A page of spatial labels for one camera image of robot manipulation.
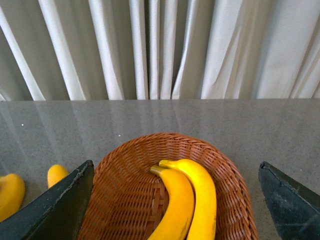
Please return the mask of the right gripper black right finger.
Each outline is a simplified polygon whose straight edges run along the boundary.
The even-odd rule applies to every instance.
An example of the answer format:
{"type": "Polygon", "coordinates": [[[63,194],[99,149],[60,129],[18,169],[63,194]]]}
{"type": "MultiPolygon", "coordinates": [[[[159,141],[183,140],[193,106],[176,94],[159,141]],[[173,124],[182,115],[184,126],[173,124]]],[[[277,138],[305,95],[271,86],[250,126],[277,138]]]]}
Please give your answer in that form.
{"type": "Polygon", "coordinates": [[[265,203],[283,240],[320,238],[320,196],[264,161],[258,178],[265,203]]]}

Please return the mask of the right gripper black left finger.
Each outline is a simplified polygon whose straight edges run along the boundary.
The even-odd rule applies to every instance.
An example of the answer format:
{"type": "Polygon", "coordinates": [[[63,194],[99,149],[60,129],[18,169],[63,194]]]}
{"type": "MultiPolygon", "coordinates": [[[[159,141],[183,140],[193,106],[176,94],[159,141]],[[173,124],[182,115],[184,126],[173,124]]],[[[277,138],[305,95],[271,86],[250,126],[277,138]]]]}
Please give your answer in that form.
{"type": "Polygon", "coordinates": [[[95,168],[87,160],[0,223],[2,240],[75,240],[91,198],[95,168]]]}

